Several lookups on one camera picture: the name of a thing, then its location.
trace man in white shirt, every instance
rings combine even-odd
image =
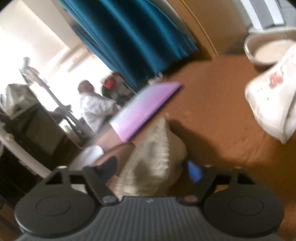
[[[86,123],[97,133],[103,124],[120,110],[120,106],[116,101],[95,93],[93,85],[88,80],[83,80],[79,84],[78,91],[81,96],[82,115]]]

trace white shirt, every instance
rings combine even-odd
[[[97,93],[82,93],[81,109],[86,123],[94,132],[98,132],[106,118],[118,110],[116,101]]]

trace beige bowl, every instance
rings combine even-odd
[[[294,43],[296,28],[267,30],[248,36],[244,50],[255,66],[268,68],[276,64]]]

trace teal curtain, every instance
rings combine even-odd
[[[197,50],[189,36],[149,0],[60,0],[76,34],[127,83],[147,79]]]

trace gray and white striped fabric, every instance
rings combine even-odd
[[[263,30],[285,25],[282,9],[277,0],[233,0],[246,27]]]

